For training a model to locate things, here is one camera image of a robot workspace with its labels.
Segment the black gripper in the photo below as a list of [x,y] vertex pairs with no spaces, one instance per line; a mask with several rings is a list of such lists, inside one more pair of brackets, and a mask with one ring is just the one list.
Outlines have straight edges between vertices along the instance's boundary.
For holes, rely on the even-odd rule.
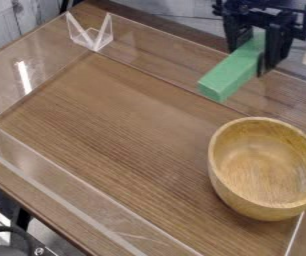
[[222,18],[227,50],[250,38],[252,28],[265,29],[257,76],[288,57],[293,38],[306,40],[306,0],[213,0],[213,14]]

